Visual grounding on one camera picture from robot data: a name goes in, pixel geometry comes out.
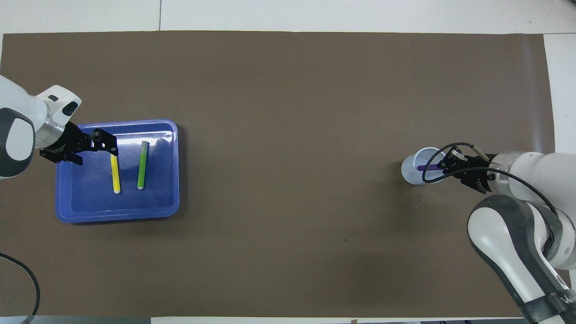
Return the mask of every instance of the brown table surface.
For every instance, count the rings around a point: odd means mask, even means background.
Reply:
[[[72,225],[38,155],[0,183],[0,249],[39,314],[519,316],[469,244],[483,196],[400,163],[468,141],[554,150],[542,35],[121,32],[5,35],[0,73],[80,98],[75,123],[169,118],[170,218]],[[2,263],[0,315],[33,306]]]

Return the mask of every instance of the yellow marker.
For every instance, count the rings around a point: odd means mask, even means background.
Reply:
[[[114,186],[114,193],[120,193],[120,176],[118,174],[118,158],[110,154],[110,166],[112,167],[112,185]]]

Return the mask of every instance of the blue tray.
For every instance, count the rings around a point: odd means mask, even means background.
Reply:
[[[118,139],[120,194],[112,189],[108,152],[82,152],[82,166],[56,166],[56,215],[64,223],[168,217],[180,206],[178,129],[169,119],[78,125]],[[142,141],[150,142],[144,189],[137,189]]]

